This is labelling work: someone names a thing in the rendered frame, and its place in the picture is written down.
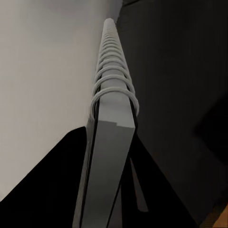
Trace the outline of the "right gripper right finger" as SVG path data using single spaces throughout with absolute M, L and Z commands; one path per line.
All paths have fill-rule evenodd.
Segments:
M 132 159 L 149 212 L 138 209 Z M 123 228 L 199 228 L 138 135 L 121 183 Z

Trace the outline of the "notebook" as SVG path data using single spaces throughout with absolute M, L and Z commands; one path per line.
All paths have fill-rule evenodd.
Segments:
M 78 228 L 108 228 L 137 133 L 139 102 L 112 18 L 104 28 Z

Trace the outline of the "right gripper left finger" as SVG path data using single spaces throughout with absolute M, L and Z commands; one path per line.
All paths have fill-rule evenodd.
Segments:
M 87 145 L 67 133 L 0 202 L 0 228 L 72 228 Z

